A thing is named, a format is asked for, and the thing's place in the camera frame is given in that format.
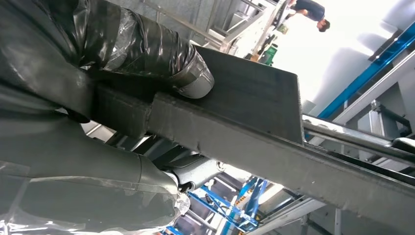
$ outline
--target welded metal plate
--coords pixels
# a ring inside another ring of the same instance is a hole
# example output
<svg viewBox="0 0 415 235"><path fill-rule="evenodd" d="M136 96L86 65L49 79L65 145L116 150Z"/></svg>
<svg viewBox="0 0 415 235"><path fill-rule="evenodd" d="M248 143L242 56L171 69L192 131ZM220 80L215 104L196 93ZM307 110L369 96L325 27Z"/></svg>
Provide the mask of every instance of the welded metal plate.
<svg viewBox="0 0 415 235"><path fill-rule="evenodd" d="M147 109L145 103L151 106L155 93L163 91L203 108L204 112L302 144L299 88L295 74L202 47L197 50L215 78L213 90L204 98L187 99L169 92L162 83L147 77L92 71L90 75L99 78L106 89L133 101L132 104L114 102L111 92L98 90L99 99L95 100L94 106L104 112L95 114L94 118L105 118L106 126L139 138L134 135L145 133L146 117L140 116L137 103L143 101L142 107ZM117 110L113 113L118 118L101 117L108 115L110 110ZM134 119L144 129L139 130L136 127L138 124L132 123Z"/></svg>
<svg viewBox="0 0 415 235"><path fill-rule="evenodd" d="M342 210L405 232L415 228L413 185L204 112L168 95L156 96L149 128L204 156Z"/></svg>
<svg viewBox="0 0 415 235"><path fill-rule="evenodd" d="M295 74L202 47L197 50L212 72L215 86L202 99L178 98L205 112L302 144Z"/></svg>

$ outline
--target ceiling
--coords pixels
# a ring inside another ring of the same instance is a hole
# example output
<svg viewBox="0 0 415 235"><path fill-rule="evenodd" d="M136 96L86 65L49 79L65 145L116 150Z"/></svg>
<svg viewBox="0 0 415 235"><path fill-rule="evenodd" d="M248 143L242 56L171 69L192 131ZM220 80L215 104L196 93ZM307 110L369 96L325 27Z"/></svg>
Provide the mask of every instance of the ceiling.
<svg viewBox="0 0 415 235"><path fill-rule="evenodd" d="M306 17L293 17L278 42L274 67L299 76L301 99L318 115L369 65L368 58L399 28L415 21L415 1L318 0L331 28L320 33Z"/></svg>

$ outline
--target plastic wrap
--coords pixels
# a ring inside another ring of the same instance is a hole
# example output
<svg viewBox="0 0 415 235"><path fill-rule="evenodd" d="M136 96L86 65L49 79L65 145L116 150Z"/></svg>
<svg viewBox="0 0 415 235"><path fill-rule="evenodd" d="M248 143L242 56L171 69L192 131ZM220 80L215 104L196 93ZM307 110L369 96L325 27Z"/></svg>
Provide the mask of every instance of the plastic wrap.
<svg viewBox="0 0 415 235"><path fill-rule="evenodd" d="M0 162L0 233L137 235L163 230L189 198L154 185L91 177L29 178L27 166ZM166 216L154 217L153 210Z"/></svg>
<svg viewBox="0 0 415 235"><path fill-rule="evenodd" d="M96 79L80 67L160 79L190 98L214 80L194 47L104 0L0 1L1 79L89 117Z"/></svg>

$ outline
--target man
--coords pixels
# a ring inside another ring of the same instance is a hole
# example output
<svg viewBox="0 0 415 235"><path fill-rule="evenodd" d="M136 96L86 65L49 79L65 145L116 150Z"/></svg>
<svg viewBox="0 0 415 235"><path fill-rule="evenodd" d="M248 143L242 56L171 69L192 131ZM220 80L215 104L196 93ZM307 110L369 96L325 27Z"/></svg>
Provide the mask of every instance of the man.
<svg viewBox="0 0 415 235"><path fill-rule="evenodd" d="M324 18L325 8L312 0L291 0L289 5L295 10L295 14L301 14L317 22L320 32L325 32L330 28L330 22Z"/></svg>

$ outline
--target black plastic sheet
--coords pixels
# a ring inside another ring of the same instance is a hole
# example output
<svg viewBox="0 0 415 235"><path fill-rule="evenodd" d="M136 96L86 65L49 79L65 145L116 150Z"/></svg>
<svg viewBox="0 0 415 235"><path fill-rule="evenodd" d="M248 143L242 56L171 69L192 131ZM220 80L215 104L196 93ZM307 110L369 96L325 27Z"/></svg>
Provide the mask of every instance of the black plastic sheet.
<svg viewBox="0 0 415 235"><path fill-rule="evenodd" d="M104 0L0 2L0 76L88 119L97 78L80 67L159 79L201 98L214 79L177 32Z"/></svg>

